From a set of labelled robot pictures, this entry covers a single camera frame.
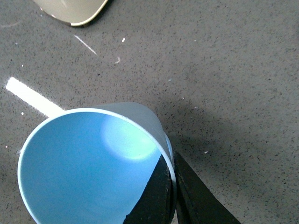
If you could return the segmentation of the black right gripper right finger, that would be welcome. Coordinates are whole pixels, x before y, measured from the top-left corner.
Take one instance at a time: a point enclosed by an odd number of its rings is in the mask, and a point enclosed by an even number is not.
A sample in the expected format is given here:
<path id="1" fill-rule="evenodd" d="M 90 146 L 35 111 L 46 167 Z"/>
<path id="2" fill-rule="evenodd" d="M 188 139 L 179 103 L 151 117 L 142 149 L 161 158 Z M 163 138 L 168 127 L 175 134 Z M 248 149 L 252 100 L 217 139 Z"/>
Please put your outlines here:
<path id="1" fill-rule="evenodd" d="M 178 152 L 174 154 L 177 179 L 177 217 L 180 224 L 239 224 L 201 181 Z"/>

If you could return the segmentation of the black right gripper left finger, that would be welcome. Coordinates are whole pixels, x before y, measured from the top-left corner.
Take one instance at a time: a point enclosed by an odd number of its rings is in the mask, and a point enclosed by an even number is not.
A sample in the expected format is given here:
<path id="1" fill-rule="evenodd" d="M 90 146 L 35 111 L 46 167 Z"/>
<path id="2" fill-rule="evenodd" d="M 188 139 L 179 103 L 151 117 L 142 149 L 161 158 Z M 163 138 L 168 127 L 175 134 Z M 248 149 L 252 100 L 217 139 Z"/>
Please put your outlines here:
<path id="1" fill-rule="evenodd" d="M 125 224 L 169 224 L 172 213 L 172 181 L 164 157 L 161 156 L 132 211 L 126 215 Z"/>

